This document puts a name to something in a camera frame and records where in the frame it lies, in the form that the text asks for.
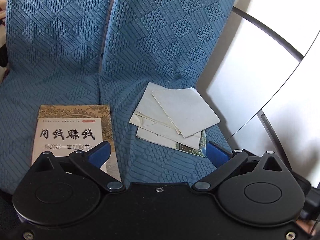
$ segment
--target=book cover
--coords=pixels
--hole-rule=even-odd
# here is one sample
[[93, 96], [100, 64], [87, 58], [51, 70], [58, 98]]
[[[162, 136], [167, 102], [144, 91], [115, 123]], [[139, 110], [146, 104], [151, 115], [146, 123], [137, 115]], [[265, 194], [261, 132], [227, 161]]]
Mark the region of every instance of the book cover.
[[111, 115], [109, 105], [89, 106], [40, 106], [38, 118], [100, 118], [102, 128], [102, 140], [111, 145], [111, 155], [106, 162], [107, 173], [121, 181], [113, 141]]
[[[31, 163], [44, 151], [62, 157], [76, 150], [89, 151], [101, 142], [100, 118], [38, 118]], [[107, 172], [105, 165], [101, 170]]]

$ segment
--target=textured blue fabric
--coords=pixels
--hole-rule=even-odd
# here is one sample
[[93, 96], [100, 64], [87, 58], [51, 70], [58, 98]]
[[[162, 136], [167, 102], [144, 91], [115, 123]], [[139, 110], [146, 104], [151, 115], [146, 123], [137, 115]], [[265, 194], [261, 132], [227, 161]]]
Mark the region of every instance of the textured blue fabric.
[[41, 104], [99, 103], [109, 0], [8, 0], [11, 72], [0, 86], [0, 188], [28, 170]]
[[[111, 105], [120, 175], [130, 182], [194, 183], [215, 169], [206, 158], [136, 138], [129, 118], [148, 82], [195, 87], [234, 0], [115, 0], [100, 76]], [[230, 149], [217, 126], [207, 139]]]

